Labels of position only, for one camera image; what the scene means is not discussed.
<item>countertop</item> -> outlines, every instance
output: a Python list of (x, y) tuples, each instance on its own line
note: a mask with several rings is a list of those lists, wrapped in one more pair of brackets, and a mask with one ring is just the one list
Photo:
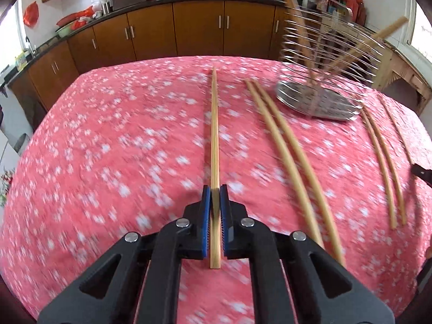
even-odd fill
[[(95, 19), (94, 21), (88, 23), (87, 25), (85, 25), (84, 27), (81, 27), (80, 29), (77, 29), (76, 31), (72, 32), (71, 34), (69, 34), (68, 36), (65, 36), (64, 38), (59, 39), (58, 42), (54, 43), (53, 45), (49, 46), (47, 49), (45, 49), (44, 51), (39, 52), (35, 58), (33, 58), (31, 61), (29, 61), (27, 63), (27, 65), (17, 74), (15, 74), (10, 81), (8, 82), (8, 85), (11, 85), (18, 77), (20, 77), (32, 64), (34, 64), (39, 58), (41, 58), (42, 56), (44, 56), (46, 53), (48, 53), (51, 49), (53, 49), (54, 47), (56, 47), (60, 42), (62, 41), (66, 41), (69, 38), (71, 38), (72, 36), (74, 36), (75, 34), (78, 34), (79, 32), (90, 28), (98, 23), (101, 23), (103, 21), (106, 21), (107, 19), (113, 18), (113, 17), (117, 17), (119, 15), (123, 15), (124, 13), (128, 13), (131, 11), (135, 11), (135, 10), (139, 10), (141, 8), (146, 8), (146, 7), (152, 7), (152, 6), (157, 6), (157, 5), (162, 5), (162, 4), (167, 4), (167, 3), (174, 3), (174, 2), (184, 2), (184, 1), (208, 1), (208, 0), (149, 0), (146, 2), (142, 2), (139, 4), (135, 4), (132, 6), (128, 6), (128, 7), (124, 7), (121, 9), (118, 9), (116, 11), (113, 11), (111, 13), (109, 13), (108, 15), (102, 16), (98, 19)], [(224, 0), (224, 1), (245, 1), (245, 2), (255, 2), (255, 3), (261, 3), (261, 4), (265, 4), (265, 5), (273, 5), (273, 6), (284, 6), (284, 1), (283, 0)]]

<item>chopstick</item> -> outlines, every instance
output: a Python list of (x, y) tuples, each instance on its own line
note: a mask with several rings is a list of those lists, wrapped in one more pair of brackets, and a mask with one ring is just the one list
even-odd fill
[(219, 120), (216, 68), (212, 72), (212, 127), (211, 127), (211, 178), (212, 211), (210, 213), (210, 268), (219, 269), (221, 254), (220, 180), (219, 180)]
[(327, 199), (324, 195), (324, 192), (321, 188), (321, 184), (315, 175), (315, 172), (305, 154), (302, 147), (299, 144), (299, 141), (295, 137), (294, 132), (292, 131), (289, 124), (286, 122), (284, 117), (280, 114), (280, 111), (278, 110), (276, 104), (272, 100), (272, 98), (267, 94), (267, 92), (262, 88), (260, 83), (256, 80), (253, 80), (253, 83), (255, 87), (259, 90), (261, 97), (265, 100), (267, 103), (267, 106), (270, 108), (271, 112), (273, 113), (273, 116), (276, 117), (277, 121), (279, 122), (280, 127), (285, 133), (286, 138), (288, 139), (289, 144), (291, 145), (293, 151), (295, 152), (295, 155), (300, 161), (300, 164), (303, 167), (303, 170), (305, 172), (305, 175), (309, 181), (310, 186), (314, 190), (315, 198), (317, 200), (317, 203), (320, 207), (321, 214), (324, 219), (324, 223), (326, 225), (326, 228), (328, 230), (329, 236), (330, 236), (330, 242), (333, 246), (333, 252), (335, 255), (336, 260), (346, 267), (345, 262), (345, 256), (343, 255), (342, 251), (342, 244), (340, 242), (340, 237), (338, 233), (338, 229), (336, 227), (336, 224), (333, 219), (333, 214), (330, 211), (329, 205), (327, 203)]
[(407, 224), (407, 214), (405, 212), (405, 203), (403, 201), (403, 195), (402, 195), (402, 189), (400, 187), (399, 176), (396, 172), (396, 168), (394, 167), (393, 160), (390, 156), (390, 153), (388, 152), (388, 147), (384, 141), (384, 137), (382, 136), (381, 131), (378, 128), (378, 125), (376, 124), (374, 118), (372, 117), (370, 111), (368, 110), (368, 108), (366, 106), (364, 106), (363, 110), (366, 113), (366, 115), (369, 119), (369, 122), (372, 124), (372, 128), (375, 131), (375, 134), (378, 138), (378, 142), (381, 145), (382, 151), (384, 152), (384, 156), (387, 160), (387, 164), (388, 164), (388, 167), (390, 169), (390, 172), (391, 172), (391, 175), (393, 178), (394, 188), (396, 190), (397, 203), (399, 206), (400, 216), (402, 218), (402, 225), (405, 225), (405, 224)]
[(354, 57), (356, 57), (361, 51), (364, 51), (368, 48), (368, 46), (372, 47), (373, 44), (375, 44), (375, 41), (378, 39), (385, 39), (391, 34), (393, 34), (396, 30), (398, 30), (400, 27), (402, 27), (406, 22), (408, 21), (407, 17), (400, 17), (397, 19), (394, 23), (387, 26), (386, 28), (380, 30), (379, 32), (373, 34), (371, 38), (373, 39), (367, 39), (365, 41), (359, 41), (355, 47), (353, 47), (347, 54), (344, 53), (340, 55), (336, 60), (328, 64), (323, 69), (323, 73), (329, 72), (331, 74), (337, 75), (341, 69), (337, 69), (341, 64), (349, 64), (352, 62)]
[(277, 127), (273, 117), (271, 116), (269, 110), (266, 108), (261, 97), (256, 92), (252, 83), (248, 80), (245, 80), (248, 90), (250, 91), (256, 105), (258, 106), (261, 114), (264, 117), (264, 122), (267, 125), (267, 128), (271, 132), (271, 135), (276, 143), (276, 146), (279, 150), (282, 162), (287, 170), (288, 174), (292, 178), (292, 183), (294, 185), (294, 190), (297, 193), (297, 198), (299, 199), (300, 206), (305, 214), (306, 223), (309, 228), (311, 238), (319, 244), (322, 248), (324, 248), (323, 240), (321, 237), (321, 233), (318, 227), (318, 223), (315, 217), (314, 210), (312, 208), (311, 201), (308, 197), (308, 193), (306, 192), (306, 188), (302, 182), (302, 178), (300, 177), (300, 173), (297, 170), (294, 159), (292, 158), (286, 143), (279, 132), (279, 128)]
[(381, 104), (383, 105), (383, 107), (384, 107), (384, 109), (385, 109), (385, 112), (387, 113), (388, 117), (390, 118), (390, 120), (391, 120), (391, 122), (392, 122), (394, 128), (396, 129), (397, 134), (398, 134), (399, 137), (400, 137), (400, 140), (402, 141), (403, 148), (405, 149), (405, 152), (407, 153), (408, 163), (409, 163), (410, 165), (413, 165), (413, 160), (411, 159), (410, 152), (408, 151), (407, 143), (405, 142), (405, 139), (403, 138), (403, 135), (402, 135), (402, 133), (400, 132), (399, 127), (397, 126), (396, 121), (395, 121), (393, 115), (392, 115), (391, 112), (388, 110), (388, 107), (387, 107), (387, 105), (385, 104), (385, 101), (384, 101), (384, 99), (382, 98), (382, 96), (381, 96), (380, 94), (378, 94), (378, 99), (380, 100)]
[(394, 213), (394, 198), (393, 198), (393, 189), (390, 185), (390, 178), (388, 176), (388, 172), (384, 163), (384, 157), (382, 156), (381, 148), (378, 144), (378, 140), (375, 136), (374, 130), (372, 129), (372, 126), (369, 122), (367, 114), (364, 112), (364, 110), (361, 110), (363, 121), (366, 125), (366, 129), (368, 130), (369, 136), (372, 141), (372, 145), (375, 149), (375, 152), (377, 154), (378, 158), (378, 164), (381, 169), (381, 173), (384, 179), (384, 188), (387, 195), (387, 201), (388, 201), (388, 214), (390, 216), (390, 228), (395, 229), (396, 228), (396, 215)]

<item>white floral pattern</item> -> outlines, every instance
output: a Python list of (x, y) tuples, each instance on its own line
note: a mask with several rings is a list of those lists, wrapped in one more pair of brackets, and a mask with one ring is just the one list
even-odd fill
[[(0, 240), (2, 276), (30, 313), (40, 310), (127, 231), (158, 231), (198, 201), (210, 180), (211, 70), (218, 70), (220, 181), (271, 229), (307, 231), (290, 178), (243, 79), (273, 94), (280, 64), (179, 57), (81, 75), (33, 136), (17, 168)], [(408, 224), (389, 229), (383, 179), (360, 119), (310, 120), (278, 103), (335, 215), (347, 267), (396, 313), (410, 301), (432, 233), (432, 189), (410, 177), (390, 120), (370, 90), (403, 185)], [(430, 168), (418, 117), (386, 99), (414, 161)], [(312, 202), (314, 195), (308, 188)], [(318, 215), (328, 250), (328, 233)], [(185, 261), (178, 323), (253, 323), (248, 262)]]

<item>wall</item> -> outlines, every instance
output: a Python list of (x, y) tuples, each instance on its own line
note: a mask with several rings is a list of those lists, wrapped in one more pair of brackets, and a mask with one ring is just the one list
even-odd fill
[(25, 26), (25, 34), (32, 45), (40, 46), (55, 35), (56, 23), (63, 18), (61, 0), (51, 0), (42, 3), (42, 0), (22, 0), (23, 11), (29, 4), (36, 1), (39, 7), (39, 19), (34, 28)]

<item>metal plate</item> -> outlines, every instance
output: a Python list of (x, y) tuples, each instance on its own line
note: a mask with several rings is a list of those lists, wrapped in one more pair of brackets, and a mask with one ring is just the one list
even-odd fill
[(362, 101), (348, 99), (333, 90), (281, 81), (276, 86), (276, 97), (288, 107), (309, 115), (312, 99), (318, 91), (318, 101), (313, 117), (331, 120), (354, 120), (363, 107)]

